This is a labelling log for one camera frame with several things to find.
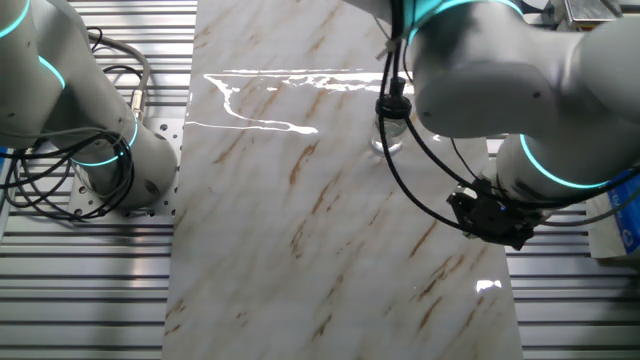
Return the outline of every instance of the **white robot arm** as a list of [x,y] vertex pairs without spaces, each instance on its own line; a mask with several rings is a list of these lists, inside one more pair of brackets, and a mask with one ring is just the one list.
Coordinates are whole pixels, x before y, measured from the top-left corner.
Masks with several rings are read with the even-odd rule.
[[[0,0],[0,9],[0,146],[26,148],[47,137],[67,148],[101,129],[126,143],[135,165],[120,207],[139,208],[164,193],[176,173],[176,156],[162,136],[143,126],[104,75],[85,25],[69,3]],[[97,140],[72,159],[88,174],[94,192],[111,194],[124,191],[118,190],[121,155]]]
[[[528,205],[505,220],[533,234],[529,215],[584,201],[640,160],[640,20],[563,33],[529,26],[519,0],[398,1],[422,124],[450,138],[511,134],[487,169],[499,196],[450,199],[467,228],[501,227],[467,221],[474,209]],[[348,2],[392,23],[389,0]]]

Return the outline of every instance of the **white marble surface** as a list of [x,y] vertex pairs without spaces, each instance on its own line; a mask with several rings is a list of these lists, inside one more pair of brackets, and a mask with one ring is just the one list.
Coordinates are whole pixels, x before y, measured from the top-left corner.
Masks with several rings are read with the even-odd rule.
[[[522,359],[504,249],[434,223],[370,150],[371,16],[208,0],[196,32],[163,360]],[[487,159],[482,140],[460,147]],[[415,142],[395,159],[453,218],[455,183]]]

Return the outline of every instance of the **blue box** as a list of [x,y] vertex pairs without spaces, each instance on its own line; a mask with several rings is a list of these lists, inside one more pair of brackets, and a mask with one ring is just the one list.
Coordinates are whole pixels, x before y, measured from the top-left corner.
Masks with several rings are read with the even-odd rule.
[[[640,187],[640,176],[609,191],[611,207],[622,204],[638,187]],[[627,255],[631,254],[640,247],[640,197],[618,212],[615,219]]]

